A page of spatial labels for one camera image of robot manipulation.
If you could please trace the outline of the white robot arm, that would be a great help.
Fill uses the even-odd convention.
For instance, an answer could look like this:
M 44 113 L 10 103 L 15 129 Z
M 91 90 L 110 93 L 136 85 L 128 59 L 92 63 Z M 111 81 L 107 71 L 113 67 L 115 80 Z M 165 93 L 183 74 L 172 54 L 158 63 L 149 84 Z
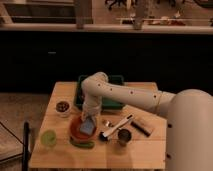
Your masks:
M 199 89 L 178 93 L 120 86 L 97 72 L 81 83 L 83 115 L 96 116 L 106 97 L 167 120 L 165 171 L 213 171 L 213 96 Z

